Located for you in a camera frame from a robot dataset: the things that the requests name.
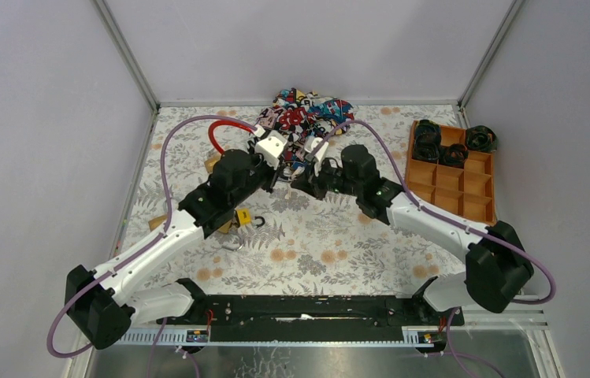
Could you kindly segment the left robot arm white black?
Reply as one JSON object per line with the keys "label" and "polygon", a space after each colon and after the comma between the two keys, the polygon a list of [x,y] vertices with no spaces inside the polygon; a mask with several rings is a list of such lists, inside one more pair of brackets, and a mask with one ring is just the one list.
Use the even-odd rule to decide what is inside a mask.
{"label": "left robot arm white black", "polygon": [[63,313],[90,347],[112,346],[134,324],[176,316],[188,324],[200,321],[205,303],[183,284],[147,290],[142,284],[174,254],[229,222],[235,208],[255,192],[271,191],[282,161],[260,147],[227,150],[206,181],[180,202],[168,203],[165,222],[147,237],[93,269],[73,268],[66,276]]}

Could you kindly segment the steel shackle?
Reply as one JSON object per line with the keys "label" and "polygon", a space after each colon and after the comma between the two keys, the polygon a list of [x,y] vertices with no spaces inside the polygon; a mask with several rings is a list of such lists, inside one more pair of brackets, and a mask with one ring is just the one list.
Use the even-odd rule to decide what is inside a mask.
{"label": "steel shackle", "polygon": [[245,243],[245,239],[241,235],[227,234],[222,240],[221,249],[236,252],[242,250]]}

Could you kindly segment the red cable lock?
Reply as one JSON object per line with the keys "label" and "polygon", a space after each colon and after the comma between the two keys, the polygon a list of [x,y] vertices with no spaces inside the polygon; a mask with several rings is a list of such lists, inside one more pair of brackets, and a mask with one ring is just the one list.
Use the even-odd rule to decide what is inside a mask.
{"label": "red cable lock", "polygon": [[224,141],[229,136],[235,136],[239,130],[244,133],[253,134],[253,130],[247,127],[245,124],[241,124],[232,120],[216,120],[214,121],[207,130],[207,136],[211,146],[222,155],[225,151]]}

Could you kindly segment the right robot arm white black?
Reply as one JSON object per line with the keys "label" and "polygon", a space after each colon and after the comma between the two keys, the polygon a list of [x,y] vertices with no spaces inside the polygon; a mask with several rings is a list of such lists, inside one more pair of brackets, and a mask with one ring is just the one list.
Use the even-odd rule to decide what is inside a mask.
{"label": "right robot arm white black", "polygon": [[423,202],[384,178],[362,145],[344,148],[340,158],[315,160],[292,188],[317,199],[332,192],[353,196],[367,217],[416,233],[465,265],[464,272],[432,278],[418,289],[412,312],[420,323],[432,324],[444,311],[469,304],[501,313],[532,278],[532,263],[517,253],[521,242],[509,224],[466,220]]}

